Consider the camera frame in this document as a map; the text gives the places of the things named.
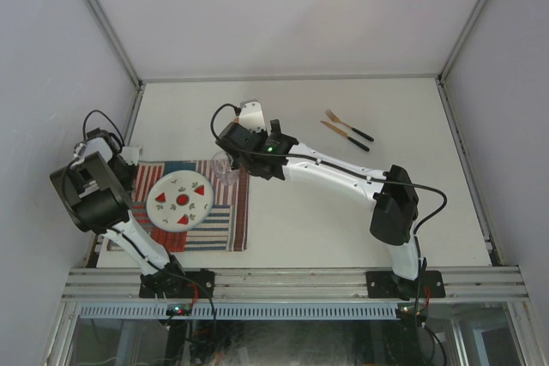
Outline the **gold knife green handle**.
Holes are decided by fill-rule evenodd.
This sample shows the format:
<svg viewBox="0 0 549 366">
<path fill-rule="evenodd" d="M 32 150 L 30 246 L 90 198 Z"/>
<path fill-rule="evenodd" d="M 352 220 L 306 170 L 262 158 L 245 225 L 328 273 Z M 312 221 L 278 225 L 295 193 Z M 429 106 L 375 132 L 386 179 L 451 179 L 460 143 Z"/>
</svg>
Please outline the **gold knife green handle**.
<svg viewBox="0 0 549 366">
<path fill-rule="evenodd" d="M 357 141 L 356 139 L 352 138 L 347 132 L 343 131 L 342 129 L 337 128 L 333 124 L 327 122 L 327 121 L 320 121 L 323 125 L 328 127 L 329 129 L 333 130 L 335 133 L 342 135 L 344 138 L 346 138 L 348 141 L 350 141 L 352 144 L 354 144 L 356 147 L 359 147 L 361 150 L 365 152 L 370 152 L 370 148 L 366 146 L 365 144 Z"/>
</svg>

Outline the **clear drinking glass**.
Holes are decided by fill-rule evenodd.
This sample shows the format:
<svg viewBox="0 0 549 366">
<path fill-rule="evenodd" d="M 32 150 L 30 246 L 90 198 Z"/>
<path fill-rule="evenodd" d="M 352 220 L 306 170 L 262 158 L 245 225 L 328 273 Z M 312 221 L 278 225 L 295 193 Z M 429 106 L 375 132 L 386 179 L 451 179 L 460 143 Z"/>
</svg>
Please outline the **clear drinking glass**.
<svg viewBox="0 0 549 366">
<path fill-rule="evenodd" d="M 232 167 L 232 158 L 226 152 L 220 151 L 213 156 L 212 169 L 214 174 L 226 186 L 234 185 L 239 179 L 239 170 Z"/>
</svg>

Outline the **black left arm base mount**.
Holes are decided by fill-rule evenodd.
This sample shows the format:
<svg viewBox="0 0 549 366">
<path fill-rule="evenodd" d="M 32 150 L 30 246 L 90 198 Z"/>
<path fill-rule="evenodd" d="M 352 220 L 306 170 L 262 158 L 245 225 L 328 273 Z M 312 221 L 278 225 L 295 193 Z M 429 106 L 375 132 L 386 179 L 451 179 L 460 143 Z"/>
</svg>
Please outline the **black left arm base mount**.
<svg viewBox="0 0 549 366">
<path fill-rule="evenodd" d="M 199 298 L 213 296 L 215 274 L 202 269 L 186 273 L 158 272 L 142 275 L 140 298 L 185 299 L 198 293 Z"/>
</svg>

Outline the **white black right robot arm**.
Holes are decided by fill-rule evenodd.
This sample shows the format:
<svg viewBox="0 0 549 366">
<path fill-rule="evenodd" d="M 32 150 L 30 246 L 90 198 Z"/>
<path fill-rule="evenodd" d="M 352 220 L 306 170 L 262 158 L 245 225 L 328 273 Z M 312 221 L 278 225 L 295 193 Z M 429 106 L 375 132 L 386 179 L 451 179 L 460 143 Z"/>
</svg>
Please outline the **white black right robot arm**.
<svg viewBox="0 0 549 366">
<path fill-rule="evenodd" d="M 270 136 L 262 153 L 275 155 L 282 179 L 311 183 L 354 200 L 371 213 L 370 234 L 386 246 L 396 292 L 411 297 L 422 290 L 421 252 L 417 239 L 419 196 L 407 171 L 393 165 L 387 171 L 349 164 L 291 137 Z"/>
</svg>

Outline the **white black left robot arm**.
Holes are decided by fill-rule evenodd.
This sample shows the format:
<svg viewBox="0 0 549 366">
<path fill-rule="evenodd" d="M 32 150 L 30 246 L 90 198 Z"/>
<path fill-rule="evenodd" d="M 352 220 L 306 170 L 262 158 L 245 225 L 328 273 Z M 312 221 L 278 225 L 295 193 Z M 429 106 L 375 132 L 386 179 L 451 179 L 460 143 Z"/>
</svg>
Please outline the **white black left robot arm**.
<svg viewBox="0 0 549 366">
<path fill-rule="evenodd" d="M 260 143 L 267 140 L 267 132 L 232 131 L 227 126 L 229 148 L 243 148 L 244 152 L 258 152 Z M 62 169 L 50 175 L 65 209 L 76 227 L 103 235 L 118 244 L 137 262 L 142 270 L 144 297 L 166 296 L 186 297 L 185 293 L 194 285 L 195 291 L 207 296 L 207 288 L 189 278 L 174 255 L 161 244 L 156 243 L 136 220 L 130 207 L 130 191 L 133 190 L 130 177 L 134 177 L 136 165 L 131 165 L 122 155 L 122 142 L 106 130 L 97 128 L 90 132 L 83 129 L 83 141 L 75 146 L 73 159 Z M 200 175 L 197 182 L 191 179 L 182 184 L 175 179 L 175 189 L 164 189 L 154 198 L 153 206 L 158 210 L 173 212 L 167 217 L 167 224 L 176 229 L 192 230 L 210 215 L 214 207 L 213 186 Z M 95 183 L 97 189 L 85 194 L 86 185 Z"/>
</svg>

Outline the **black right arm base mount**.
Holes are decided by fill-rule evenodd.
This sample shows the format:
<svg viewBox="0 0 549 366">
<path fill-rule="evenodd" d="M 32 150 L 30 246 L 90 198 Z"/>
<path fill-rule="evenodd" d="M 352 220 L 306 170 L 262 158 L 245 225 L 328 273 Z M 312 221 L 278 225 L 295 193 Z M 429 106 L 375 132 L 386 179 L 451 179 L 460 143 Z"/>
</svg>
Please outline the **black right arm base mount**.
<svg viewBox="0 0 549 366">
<path fill-rule="evenodd" d="M 435 270 L 424 271 L 416 280 L 396 276 L 392 271 L 368 271 L 365 273 L 368 298 L 401 299 L 408 301 L 416 297 L 445 298 L 446 291 L 442 273 Z"/>
</svg>

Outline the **striped patchwork placemat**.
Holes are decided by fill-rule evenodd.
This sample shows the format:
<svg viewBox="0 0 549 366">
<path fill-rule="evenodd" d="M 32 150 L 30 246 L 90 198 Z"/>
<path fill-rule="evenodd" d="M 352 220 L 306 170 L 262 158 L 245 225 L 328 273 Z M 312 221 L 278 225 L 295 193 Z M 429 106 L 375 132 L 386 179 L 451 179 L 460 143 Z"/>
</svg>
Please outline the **striped patchwork placemat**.
<svg viewBox="0 0 549 366">
<path fill-rule="evenodd" d="M 208 217 L 189 231 L 163 231 L 147 216 L 146 201 L 150 189 L 174 171 L 196 171 L 204 175 L 214 189 L 214 205 Z M 214 174 L 212 160 L 141 162 L 133 182 L 131 212 L 144 231 L 172 254 L 244 251 L 248 230 L 249 182 L 250 177 L 240 171 L 234 185 L 224 185 Z"/>
</svg>

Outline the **white watermelon pattern plate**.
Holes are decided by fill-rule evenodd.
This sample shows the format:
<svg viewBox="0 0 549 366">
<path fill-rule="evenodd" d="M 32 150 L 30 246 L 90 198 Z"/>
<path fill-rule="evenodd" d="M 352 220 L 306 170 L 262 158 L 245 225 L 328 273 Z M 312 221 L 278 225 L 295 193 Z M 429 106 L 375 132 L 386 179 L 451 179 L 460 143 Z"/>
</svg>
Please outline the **white watermelon pattern plate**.
<svg viewBox="0 0 549 366">
<path fill-rule="evenodd" d="M 201 224 L 214 205 L 211 182 L 196 171 L 174 171 L 149 191 L 146 212 L 163 231 L 189 231 Z"/>
</svg>

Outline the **gold fork green handle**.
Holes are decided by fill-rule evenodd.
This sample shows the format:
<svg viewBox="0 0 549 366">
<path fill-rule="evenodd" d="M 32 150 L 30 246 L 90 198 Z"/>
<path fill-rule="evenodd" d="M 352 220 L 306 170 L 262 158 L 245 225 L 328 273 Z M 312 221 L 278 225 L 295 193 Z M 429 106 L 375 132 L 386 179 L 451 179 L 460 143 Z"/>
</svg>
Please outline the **gold fork green handle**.
<svg viewBox="0 0 549 366">
<path fill-rule="evenodd" d="M 339 117 L 337 117 L 331 110 L 326 110 L 325 111 L 327 117 L 333 122 L 333 123 L 337 123 L 337 124 L 341 124 L 343 126 L 345 126 L 346 128 L 352 130 L 352 132 L 354 132 L 355 134 L 357 135 L 360 135 L 361 137 L 363 137 L 364 139 L 366 139 L 367 141 L 369 142 L 374 142 L 374 138 L 368 134 L 366 134 L 366 132 L 363 132 L 362 130 L 360 129 L 357 129 L 355 128 L 354 126 L 348 124 L 348 123 L 345 123 L 343 122 Z"/>
</svg>

